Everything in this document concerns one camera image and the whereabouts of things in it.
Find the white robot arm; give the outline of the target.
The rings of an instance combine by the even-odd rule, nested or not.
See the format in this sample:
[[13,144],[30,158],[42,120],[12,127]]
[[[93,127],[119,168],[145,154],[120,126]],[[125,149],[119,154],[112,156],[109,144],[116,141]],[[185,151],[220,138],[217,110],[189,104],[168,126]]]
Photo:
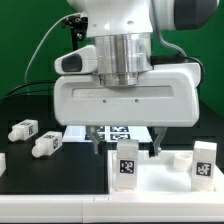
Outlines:
[[203,67],[184,51],[155,56],[164,30],[202,27],[219,0],[68,0],[92,44],[55,61],[54,110],[62,125],[83,125],[97,153],[99,126],[191,127],[199,118]]

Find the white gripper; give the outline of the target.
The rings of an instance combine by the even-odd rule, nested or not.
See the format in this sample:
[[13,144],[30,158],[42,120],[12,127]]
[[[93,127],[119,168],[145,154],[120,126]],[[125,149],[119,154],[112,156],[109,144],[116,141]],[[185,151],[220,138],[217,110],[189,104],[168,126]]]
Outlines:
[[191,127],[199,119],[199,83],[196,63],[156,65],[129,87],[104,87],[95,75],[64,76],[54,87],[55,117],[63,126],[87,126],[98,155],[106,141],[94,126],[151,126],[149,156],[155,157],[166,127]]

